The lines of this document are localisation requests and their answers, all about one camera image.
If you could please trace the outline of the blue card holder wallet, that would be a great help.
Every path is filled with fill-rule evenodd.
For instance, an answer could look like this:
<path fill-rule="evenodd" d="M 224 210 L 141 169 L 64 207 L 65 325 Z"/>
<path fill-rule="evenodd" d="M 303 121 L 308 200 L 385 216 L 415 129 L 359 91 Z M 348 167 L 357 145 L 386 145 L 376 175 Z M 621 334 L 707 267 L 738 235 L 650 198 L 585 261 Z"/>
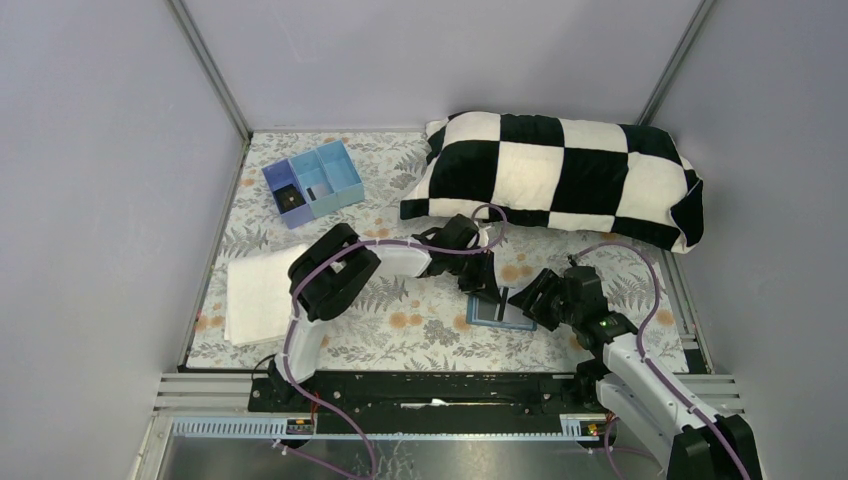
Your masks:
<path fill-rule="evenodd" d="M 502 289 L 501 289 L 501 299 L 500 299 L 500 301 L 499 301 L 499 302 L 497 302 L 497 303 L 500 305 L 500 314 L 501 314 L 501 315 L 502 315 L 502 313 L 501 313 L 501 309 L 502 309 L 502 299 L 503 299 Z M 488 327 L 488 328 L 507 329 L 507 328 L 505 328 L 503 325 L 501 325 L 501 326 L 472 325 L 472 326 L 482 326 L 482 327 Z"/>

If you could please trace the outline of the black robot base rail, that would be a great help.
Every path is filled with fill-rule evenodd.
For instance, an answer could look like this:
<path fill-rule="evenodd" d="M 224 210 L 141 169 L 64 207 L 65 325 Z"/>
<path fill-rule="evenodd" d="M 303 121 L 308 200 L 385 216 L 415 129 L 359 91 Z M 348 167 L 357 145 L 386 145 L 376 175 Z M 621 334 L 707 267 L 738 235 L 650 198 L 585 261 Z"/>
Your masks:
<path fill-rule="evenodd" d="M 333 415 L 348 423 L 366 416 L 399 416 L 403 411 L 458 411 L 489 417 L 567 415 L 603 426 L 612 413 L 585 382 L 572 374 L 318 371 L 301 387 L 279 373 L 253 379 L 251 413 Z M 342 410 L 347 419 L 337 415 Z"/>

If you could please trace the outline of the black VIP credit card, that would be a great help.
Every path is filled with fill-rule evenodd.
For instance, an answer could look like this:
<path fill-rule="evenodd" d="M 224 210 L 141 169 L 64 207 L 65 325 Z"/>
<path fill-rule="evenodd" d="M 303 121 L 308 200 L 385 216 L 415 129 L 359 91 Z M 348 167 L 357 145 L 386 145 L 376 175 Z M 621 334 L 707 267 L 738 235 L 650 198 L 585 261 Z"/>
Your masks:
<path fill-rule="evenodd" d="M 294 184 L 274 190 L 273 197 L 280 214 L 286 214 L 306 204 L 300 190 Z"/>

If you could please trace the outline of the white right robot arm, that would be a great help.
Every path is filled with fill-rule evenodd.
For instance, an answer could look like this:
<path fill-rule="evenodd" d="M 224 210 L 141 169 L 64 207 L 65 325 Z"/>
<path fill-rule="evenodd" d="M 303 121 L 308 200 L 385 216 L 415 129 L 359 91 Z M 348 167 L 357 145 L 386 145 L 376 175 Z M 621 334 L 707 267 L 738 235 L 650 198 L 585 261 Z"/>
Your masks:
<path fill-rule="evenodd" d="M 581 396 L 612 412 L 646 446 L 668 479 L 760 479 L 752 428 L 699 398 L 644 345 L 637 327 L 610 309 L 590 266 L 544 269 L 508 299 L 538 325 L 569 326 L 593 355 L 578 365 Z"/>

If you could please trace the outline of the black and white checkered pillow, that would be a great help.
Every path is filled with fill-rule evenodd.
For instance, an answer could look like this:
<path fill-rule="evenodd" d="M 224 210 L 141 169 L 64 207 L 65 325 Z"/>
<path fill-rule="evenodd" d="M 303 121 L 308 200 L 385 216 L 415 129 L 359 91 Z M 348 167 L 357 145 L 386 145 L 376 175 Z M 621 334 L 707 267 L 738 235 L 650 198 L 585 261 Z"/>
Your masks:
<path fill-rule="evenodd" d="M 613 233 L 677 254 L 704 236 L 704 182 L 653 126 L 485 111 L 425 127 L 422 179 L 399 217 L 469 216 Z"/>

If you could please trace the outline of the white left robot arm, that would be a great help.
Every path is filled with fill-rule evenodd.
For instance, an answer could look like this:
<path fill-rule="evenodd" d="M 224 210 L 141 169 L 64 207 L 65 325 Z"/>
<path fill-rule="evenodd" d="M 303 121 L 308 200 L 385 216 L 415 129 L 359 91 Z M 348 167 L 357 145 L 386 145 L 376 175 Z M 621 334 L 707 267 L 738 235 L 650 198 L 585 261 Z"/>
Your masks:
<path fill-rule="evenodd" d="M 299 385 L 316 373 L 326 324 L 343 314 L 378 272 L 410 278 L 448 273 L 462 293 L 499 302 L 494 245 L 484 245 L 483 238 L 463 215 L 401 239 L 362 240 L 347 223 L 333 226 L 289 267 L 292 313 L 274 360 L 279 374 Z"/>

